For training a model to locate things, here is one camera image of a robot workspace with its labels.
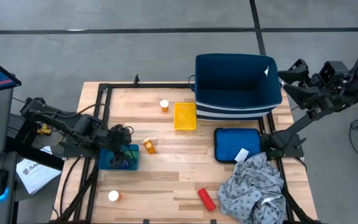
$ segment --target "gray floor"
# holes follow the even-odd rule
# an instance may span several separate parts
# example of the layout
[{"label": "gray floor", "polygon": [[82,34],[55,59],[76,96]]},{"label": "gray floor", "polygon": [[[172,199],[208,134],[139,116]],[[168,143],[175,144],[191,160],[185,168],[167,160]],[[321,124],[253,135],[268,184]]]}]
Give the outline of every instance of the gray floor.
[{"label": "gray floor", "polygon": [[[262,28],[358,27],[358,1],[258,0]],[[253,27],[246,0],[0,0],[0,30]],[[358,32],[263,33],[267,55],[279,69],[303,58],[311,72],[327,60],[350,68],[358,57]],[[42,96],[75,110],[85,81],[179,81],[193,74],[195,56],[258,54],[255,33],[0,35],[0,64],[22,80],[14,96]],[[14,102],[12,112],[21,108]],[[294,110],[295,119],[304,111]],[[301,132],[308,177],[319,219],[358,223],[358,155],[349,123],[358,104]],[[358,149],[358,131],[352,133]],[[19,222],[47,222],[58,179],[19,205]]]}]

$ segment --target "blue basket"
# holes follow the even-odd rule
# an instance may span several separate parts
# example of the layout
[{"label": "blue basket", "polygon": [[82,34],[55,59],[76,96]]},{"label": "blue basket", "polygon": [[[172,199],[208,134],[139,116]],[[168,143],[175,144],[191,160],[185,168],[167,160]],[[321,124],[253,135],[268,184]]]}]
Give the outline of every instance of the blue basket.
[{"label": "blue basket", "polygon": [[276,63],[261,55],[198,55],[194,91],[199,119],[259,119],[282,102]]},{"label": "blue basket", "polygon": [[99,169],[100,170],[137,170],[139,168],[139,146],[135,144],[127,146],[121,146],[121,150],[126,153],[126,156],[130,159],[131,164],[122,169],[112,169],[110,166],[110,160],[114,157],[114,153],[109,151],[105,148],[100,150],[100,157],[99,157]]}]

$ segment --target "red block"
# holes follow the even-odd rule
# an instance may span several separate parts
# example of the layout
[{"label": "red block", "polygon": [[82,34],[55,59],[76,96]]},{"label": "red block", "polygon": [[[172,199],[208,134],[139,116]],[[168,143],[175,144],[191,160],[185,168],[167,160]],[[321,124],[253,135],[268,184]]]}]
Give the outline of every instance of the red block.
[{"label": "red block", "polygon": [[205,190],[205,188],[200,189],[198,191],[198,195],[200,196],[201,200],[203,201],[203,203],[204,203],[206,209],[208,209],[208,211],[212,212],[216,208],[215,203],[212,201],[211,197],[209,196],[209,194]]}]

